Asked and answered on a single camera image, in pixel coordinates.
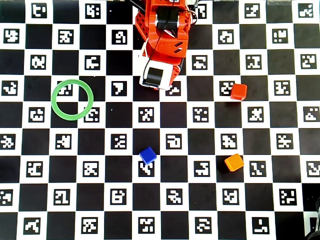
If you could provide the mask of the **orange-red gripper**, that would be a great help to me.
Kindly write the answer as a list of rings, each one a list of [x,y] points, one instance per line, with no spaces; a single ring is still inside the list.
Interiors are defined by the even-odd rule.
[[[174,65],[172,68],[172,74],[171,74],[171,83],[175,80],[175,78],[179,75],[181,71],[180,65]]]

